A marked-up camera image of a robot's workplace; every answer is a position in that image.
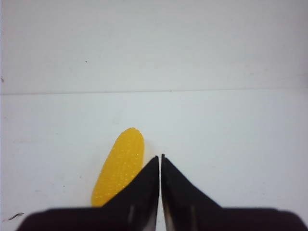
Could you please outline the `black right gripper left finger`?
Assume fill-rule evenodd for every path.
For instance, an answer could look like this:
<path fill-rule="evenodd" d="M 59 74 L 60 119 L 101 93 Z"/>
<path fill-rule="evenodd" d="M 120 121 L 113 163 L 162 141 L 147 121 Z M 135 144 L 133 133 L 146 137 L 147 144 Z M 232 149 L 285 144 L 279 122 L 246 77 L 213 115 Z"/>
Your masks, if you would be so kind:
<path fill-rule="evenodd" d="M 154 231 L 159 199 L 159 159 L 100 207 L 58 208 L 33 213 L 20 231 Z"/>

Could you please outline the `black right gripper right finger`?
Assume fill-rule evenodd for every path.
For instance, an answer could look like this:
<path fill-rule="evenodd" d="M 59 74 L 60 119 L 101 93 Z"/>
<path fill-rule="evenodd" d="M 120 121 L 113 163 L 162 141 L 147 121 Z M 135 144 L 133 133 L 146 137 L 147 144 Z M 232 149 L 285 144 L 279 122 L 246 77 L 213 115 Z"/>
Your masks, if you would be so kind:
<path fill-rule="evenodd" d="M 295 213 L 273 208 L 221 207 L 163 154 L 161 194 L 168 231 L 306 231 Z"/>

